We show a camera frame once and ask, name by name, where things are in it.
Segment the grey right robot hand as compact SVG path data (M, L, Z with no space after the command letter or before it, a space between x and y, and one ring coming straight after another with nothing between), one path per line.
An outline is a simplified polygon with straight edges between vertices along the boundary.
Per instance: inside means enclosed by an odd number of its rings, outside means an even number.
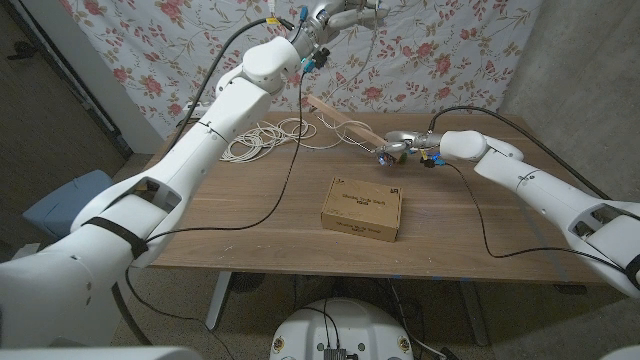
M375 155L382 166L401 164L410 154L438 147L441 138L440 134L434 133L391 131L385 134L383 144L375 149Z

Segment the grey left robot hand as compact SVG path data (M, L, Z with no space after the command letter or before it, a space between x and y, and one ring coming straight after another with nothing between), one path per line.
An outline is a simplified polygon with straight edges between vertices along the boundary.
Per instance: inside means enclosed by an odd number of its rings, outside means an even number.
M304 31L314 44L322 45L353 26L374 28L390 10L382 0L321 0L311 7Z

